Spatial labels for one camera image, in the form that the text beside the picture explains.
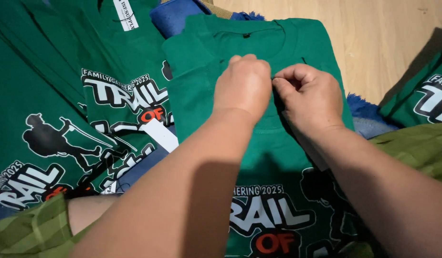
green t-shirt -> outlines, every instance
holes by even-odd
[[[156,3],[119,2],[0,1],[0,192],[20,198],[13,208],[103,191],[157,147],[142,125],[173,123],[164,39],[148,16]],[[67,173],[41,172],[44,185],[19,169],[52,164]],[[27,186],[9,185],[16,178]]]
[[[442,51],[382,106],[379,113],[405,127],[442,123]]]
[[[172,68],[168,92],[180,142],[210,116],[216,80],[235,54],[256,54],[270,63],[272,74],[306,62],[331,73],[344,96],[330,39],[316,20],[189,16],[184,31],[163,49]],[[272,97],[254,128],[233,192],[226,256],[318,257],[357,238],[355,211],[332,175],[314,169],[287,132],[283,108]],[[345,98],[342,118],[353,129]]]

green plaid sleeve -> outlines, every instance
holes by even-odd
[[[0,258],[42,258],[71,241],[63,194],[0,220]]]

wooden floor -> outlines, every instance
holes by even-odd
[[[320,20],[331,38],[346,92],[376,104],[442,48],[442,0],[213,2],[230,11],[259,12],[267,20]]]

forearm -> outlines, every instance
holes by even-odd
[[[348,129],[310,137],[367,226],[394,257],[442,257],[442,183]]]
[[[243,115],[208,119],[99,219],[78,246],[86,250],[73,257],[222,256],[232,190],[253,128]],[[114,244],[94,249],[99,245],[89,241]]]

hand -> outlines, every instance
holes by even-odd
[[[233,56],[218,78],[213,96],[213,114],[244,111],[254,126],[267,108],[272,92],[270,65],[255,55]]]
[[[344,127],[342,92],[331,74],[295,64],[276,73],[272,84],[291,122],[307,137]]]

